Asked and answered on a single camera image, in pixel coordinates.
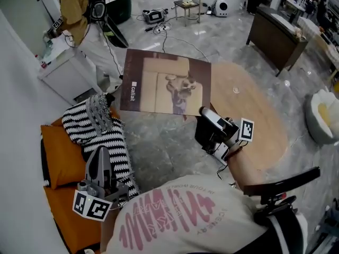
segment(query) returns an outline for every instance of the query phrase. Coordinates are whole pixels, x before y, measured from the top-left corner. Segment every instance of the orange cushion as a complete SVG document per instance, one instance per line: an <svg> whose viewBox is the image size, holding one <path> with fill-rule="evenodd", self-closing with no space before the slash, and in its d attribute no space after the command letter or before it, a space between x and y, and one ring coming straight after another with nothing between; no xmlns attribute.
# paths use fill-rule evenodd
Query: orange cushion
<svg viewBox="0 0 339 254"><path fill-rule="evenodd" d="M100 222L72 211L76 185L57 190L44 187L56 223L72 253L100 242Z"/></svg>
<svg viewBox="0 0 339 254"><path fill-rule="evenodd" d="M83 180L86 162L81 147L72 143L62 126L41 126L41 133L52 189Z"/></svg>

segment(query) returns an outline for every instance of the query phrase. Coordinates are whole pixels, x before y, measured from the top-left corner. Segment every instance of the grey marble floor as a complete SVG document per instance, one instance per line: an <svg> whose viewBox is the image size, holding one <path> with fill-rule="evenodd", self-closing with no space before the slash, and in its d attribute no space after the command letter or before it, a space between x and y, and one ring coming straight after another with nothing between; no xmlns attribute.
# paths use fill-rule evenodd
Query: grey marble floor
<svg viewBox="0 0 339 254"><path fill-rule="evenodd" d="M175 0L132 0L131 19L119 26L131 48L162 51L164 37L145 32L147 25L136 20L142 10L168 8L168 18ZM268 178L279 178L305 169L320 166L322 176L312 183L296 189L296 207L306 216L309 235L323 216L324 208L339 197L338 147L319 147L310 137L305 123L302 104L308 94L325 88L330 62L316 52L311 43L290 72L284 70L276 78L277 70L255 47L245 42L253 16L244 11L225 19L201 16L201 23L190 21L187 27L183 19L172 19L168 35L193 43L210 62L233 61L243 66L257 82L262 92L280 114L289 139L290 148L277 165L267 171ZM165 51L176 55L204 59L193 46L173 38L166 40ZM124 64L126 50L116 49L119 63ZM115 93L119 108L119 91ZM168 180L186 174L216 174L220 164L204 153L194 140L196 120L183 116L121 111L126 122L126 138L136 179L142 191L155 188ZM223 179L233 182L228 170L221 173Z"/></svg>

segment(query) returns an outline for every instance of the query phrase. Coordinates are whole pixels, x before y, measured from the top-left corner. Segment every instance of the person in yellow shirt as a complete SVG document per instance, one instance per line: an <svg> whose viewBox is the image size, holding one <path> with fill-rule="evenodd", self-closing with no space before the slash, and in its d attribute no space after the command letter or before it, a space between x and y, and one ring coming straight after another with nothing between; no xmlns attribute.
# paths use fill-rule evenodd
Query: person in yellow shirt
<svg viewBox="0 0 339 254"><path fill-rule="evenodd" d="M122 84L122 67L113 51L107 46L102 29L97 23L89 23L85 16L88 0L59 0L63 17L62 30L68 30L73 36L74 46L84 52L96 65L96 69L109 75L110 87L106 92L113 93Z"/></svg>

